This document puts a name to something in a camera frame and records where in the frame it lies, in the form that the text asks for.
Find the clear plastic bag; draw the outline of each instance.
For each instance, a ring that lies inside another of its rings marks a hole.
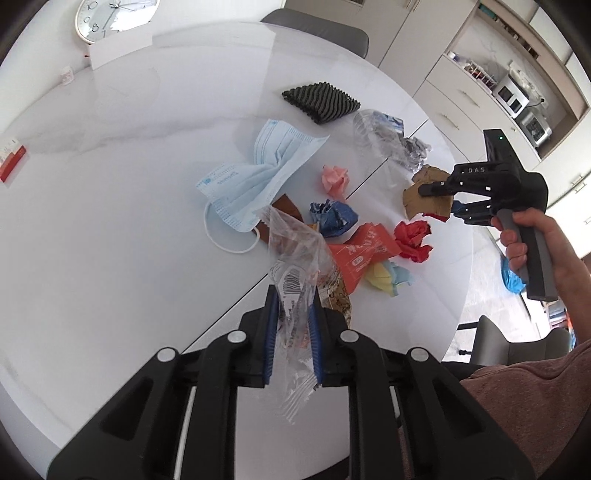
[[[413,174],[421,170],[431,146],[418,138],[404,138],[402,120],[378,112],[361,110],[353,119],[357,146],[380,160],[391,159]]]
[[[334,278],[336,264],[324,238],[297,219],[266,207],[257,213],[269,226],[269,272],[282,309],[277,324],[273,372],[265,389],[290,422],[317,388],[309,317],[316,287]]]

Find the orange packaging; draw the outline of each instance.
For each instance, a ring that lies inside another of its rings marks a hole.
[[[8,141],[0,148],[0,181],[5,182],[8,176],[17,166],[18,161],[27,152],[15,138]]]
[[[369,264],[401,253],[400,247],[381,223],[365,223],[344,244],[329,244],[329,248],[349,293],[357,288]]]

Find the black textured pad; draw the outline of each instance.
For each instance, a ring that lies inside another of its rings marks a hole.
[[[341,118],[361,106],[347,93],[326,82],[292,88],[283,92],[281,96],[319,125]]]

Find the screw head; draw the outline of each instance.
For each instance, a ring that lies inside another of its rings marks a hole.
[[[234,330],[228,333],[228,342],[230,343],[242,343],[246,340],[246,333],[242,330]]]
[[[355,343],[359,340],[359,334],[354,330],[343,330],[340,333],[340,339],[347,343]]]
[[[429,352],[424,348],[415,348],[410,352],[410,356],[416,362],[426,362],[429,359]]]
[[[177,352],[174,351],[174,348],[162,348],[158,354],[156,355],[156,358],[158,360],[160,360],[162,363],[165,362],[170,362],[174,357],[177,356]]]

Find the hand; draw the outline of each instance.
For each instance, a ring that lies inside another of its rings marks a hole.
[[[530,208],[525,212],[514,212],[513,221],[517,225],[535,227],[544,234],[558,294],[569,311],[577,340],[583,343],[591,339],[591,275],[556,220]],[[509,266],[513,272],[518,272],[527,262],[527,245],[517,242],[517,235],[512,230],[503,231],[497,217],[491,220],[491,224],[502,231],[501,243],[507,247]]]

